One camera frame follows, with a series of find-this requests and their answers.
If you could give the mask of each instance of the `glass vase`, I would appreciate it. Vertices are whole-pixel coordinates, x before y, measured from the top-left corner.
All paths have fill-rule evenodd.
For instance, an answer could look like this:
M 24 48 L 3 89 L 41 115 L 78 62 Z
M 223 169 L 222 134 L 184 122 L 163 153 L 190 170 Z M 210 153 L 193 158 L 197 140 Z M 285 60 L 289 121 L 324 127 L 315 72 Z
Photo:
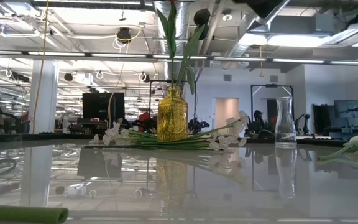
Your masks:
M 278 192 L 282 197 L 295 197 L 295 165 L 298 151 L 294 149 L 275 148 L 276 165 L 280 185 Z
M 168 96 L 158 105 L 157 139 L 181 140 L 188 137 L 186 101 L 180 96 L 180 86 L 167 87 Z
M 278 118 L 275 130 L 275 145 L 280 148 L 296 147 L 296 129 L 292 116 L 292 97 L 276 99 Z

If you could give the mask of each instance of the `ductwork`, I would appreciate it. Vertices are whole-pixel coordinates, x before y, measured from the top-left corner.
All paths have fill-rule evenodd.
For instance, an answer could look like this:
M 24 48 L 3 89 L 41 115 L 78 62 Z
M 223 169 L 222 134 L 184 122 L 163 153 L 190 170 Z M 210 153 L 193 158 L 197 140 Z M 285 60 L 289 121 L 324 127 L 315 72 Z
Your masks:
M 176 19 L 176 38 L 177 39 L 185 39 L 186 38 L 186 22 L 187 22 L 187 9 L 188 9 L 188 2 L 176 2 L 175 3 L 177 7 L 177 19 Z M 162 14 L 168 18 L 169 12 L 171 10 L 171 2 L 169 1 L 157 1 L 155 2 L 155 8 L 160 10 Z M 160 20 L 158 20 L 158 36 L 159 37 L 165 37 L 164 29 L 162 27 L 162 23 Z M 161 41 L 161 51 L 163 54 L 169 54 L 168 51 L 168 45 L 166 41 Z M 176 42 L 176 54 L 180 55 L 183 54 L 183 51 L 185 49 L 185 42 Z M 174 71 L 173 74 L 177 75 L 180 69 L 180 63 L 174 64 Z M 164 62 L 164 77 L 165 79 L 171 79 L 171 63 L 170 62 Z
M 226 56 L 241 57 L 249 47 L 249 45 L 245 44 L 249 38 L 247 32 L 250 30 L 269 32 L 271 22 L 290 1 L 291 0 L 283 0 L 266 18 L 259 17 L 253 10 L 250 10 L 249 13 L 244 15 L 239 25 L 241 37 Z M 223 63 L 222 68 L 229 69 L 232 64 L 233 62 Z

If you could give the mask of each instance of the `reflective table surface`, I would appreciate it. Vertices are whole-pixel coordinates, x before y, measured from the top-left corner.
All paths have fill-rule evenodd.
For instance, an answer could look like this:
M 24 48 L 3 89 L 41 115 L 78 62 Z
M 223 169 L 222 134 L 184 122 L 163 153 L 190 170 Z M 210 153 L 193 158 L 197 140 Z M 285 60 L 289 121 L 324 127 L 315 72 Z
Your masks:
M 223 154 L 47 143 L 0 144 L 0 205 L 66 207 L 66 223 L 358 223 L 358 163 L 316 161 L 339 148 L 246 144 Z

